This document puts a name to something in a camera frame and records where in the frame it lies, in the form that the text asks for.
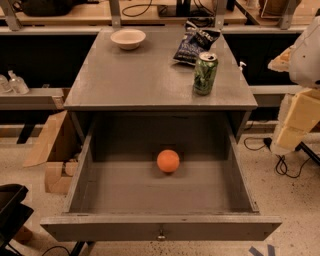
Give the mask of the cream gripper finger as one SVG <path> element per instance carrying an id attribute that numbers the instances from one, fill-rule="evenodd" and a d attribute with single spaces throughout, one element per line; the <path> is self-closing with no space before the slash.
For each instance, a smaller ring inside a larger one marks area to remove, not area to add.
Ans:
<path id="1" fill-rule="evenodd" d="M 296 149 L 303 138 L 320 122 L 320 90 L 305 89 L 286 94 L 278 114 L 271 152 L 285 155 Z"/>
<path id="2" fill-rule="evenodd" d="M 268 68 L 276 72 L 288 72 L 290 67 L 292 47 L 285 49 L 280 55 L 271 60 Z"/>

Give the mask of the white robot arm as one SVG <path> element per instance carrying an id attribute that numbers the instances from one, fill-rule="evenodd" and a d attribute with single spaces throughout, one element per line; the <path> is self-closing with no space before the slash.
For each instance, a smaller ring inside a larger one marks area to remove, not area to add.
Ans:
<path id="1" fill-rule="evenodd" d="M 290 80 L 303 87 L 294 95 L 286 94 L 280 105 L 270 149 L 285 155 L 320 122 L 320 16 L 268 68 L 287 71 Z"/>

